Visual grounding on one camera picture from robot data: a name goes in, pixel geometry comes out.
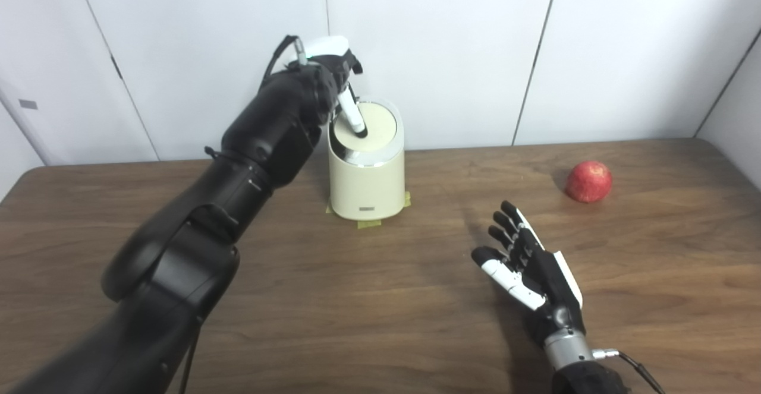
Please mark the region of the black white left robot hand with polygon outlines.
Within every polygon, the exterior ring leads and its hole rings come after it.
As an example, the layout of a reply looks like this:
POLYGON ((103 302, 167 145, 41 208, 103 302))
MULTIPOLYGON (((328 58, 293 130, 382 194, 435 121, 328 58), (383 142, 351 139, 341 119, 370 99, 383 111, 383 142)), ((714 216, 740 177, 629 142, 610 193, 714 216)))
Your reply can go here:
POLYGON ((350 83, 351 75, 362 74, 363 67, 351 50, 347 37, 326 36, 307 42, 306 59, 326 67, 334 76, 339 87, 337 105, 354 136, 365 138, 367 127, 350 83))

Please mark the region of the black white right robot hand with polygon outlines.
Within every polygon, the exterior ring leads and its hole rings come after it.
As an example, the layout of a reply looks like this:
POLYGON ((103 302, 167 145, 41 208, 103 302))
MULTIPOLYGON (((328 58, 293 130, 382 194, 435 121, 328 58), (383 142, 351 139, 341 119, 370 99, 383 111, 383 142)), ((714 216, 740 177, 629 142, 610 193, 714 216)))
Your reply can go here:
POLYGON ((473 261, 521 304, 528 337, 543 347, 552 335, 586 335, 583 297, 560 251, 547 251, 521 210, 503 201, 488 234, 502 249, 479 246, 473 261))

